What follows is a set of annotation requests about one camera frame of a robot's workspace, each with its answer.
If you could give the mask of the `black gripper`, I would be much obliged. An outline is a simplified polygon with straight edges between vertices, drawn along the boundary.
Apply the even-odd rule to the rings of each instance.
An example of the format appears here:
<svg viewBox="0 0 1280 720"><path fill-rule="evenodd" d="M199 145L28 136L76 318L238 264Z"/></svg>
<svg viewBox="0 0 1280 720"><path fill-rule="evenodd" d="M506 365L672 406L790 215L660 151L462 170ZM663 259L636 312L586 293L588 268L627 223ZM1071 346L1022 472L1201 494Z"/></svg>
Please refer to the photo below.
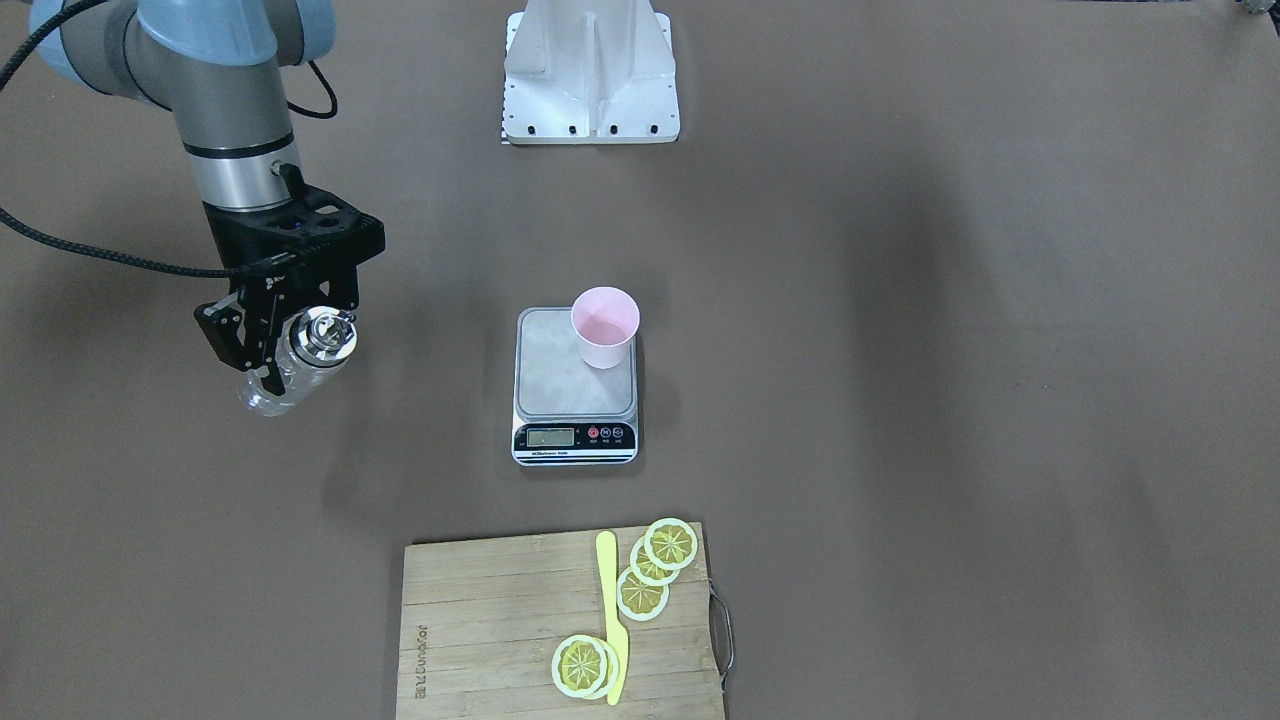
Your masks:
<svg viewBox="0 0 1280 720"><path fill-rule="evenodd" d="M274 360L287 320L315 306L353 311L358 265L387 246L381 220L307 184L296 165L279 174L289 193L282 205L255 211L206 205L230 290L195 310L218 359L238 372L260 368L262 392L275 398L288 391L288 368Z"/></svg>

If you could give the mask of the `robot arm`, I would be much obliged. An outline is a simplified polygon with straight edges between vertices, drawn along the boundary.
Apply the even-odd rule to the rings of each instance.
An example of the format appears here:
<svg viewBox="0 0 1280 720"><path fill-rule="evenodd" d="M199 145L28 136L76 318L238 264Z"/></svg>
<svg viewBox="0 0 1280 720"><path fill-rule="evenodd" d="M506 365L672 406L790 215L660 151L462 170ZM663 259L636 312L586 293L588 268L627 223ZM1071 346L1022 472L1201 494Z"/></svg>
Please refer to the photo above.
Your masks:
<svg viewBox="0 0 1280 720"><path fill-rule="evenodd" d="M384 224L301 169L284 67L312 67L337 36L329 1L33 1L32 54L96 92L173 114L228 296L195 309L219 360L244 373L246 406L279 416L357 345L358 265Z"/></svg>

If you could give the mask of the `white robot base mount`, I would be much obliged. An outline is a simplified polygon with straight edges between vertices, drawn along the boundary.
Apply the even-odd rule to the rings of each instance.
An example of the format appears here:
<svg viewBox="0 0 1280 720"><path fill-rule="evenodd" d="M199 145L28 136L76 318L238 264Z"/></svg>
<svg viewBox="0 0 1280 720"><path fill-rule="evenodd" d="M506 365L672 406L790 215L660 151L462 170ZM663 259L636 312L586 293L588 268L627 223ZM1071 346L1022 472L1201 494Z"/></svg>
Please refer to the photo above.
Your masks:
<svg viewBox="0 0 1280 720"><path fill-rule="evenodd" d="M506 19L500 138L513 146L672 143L673 27L649 1L530 1Z"/></svg>

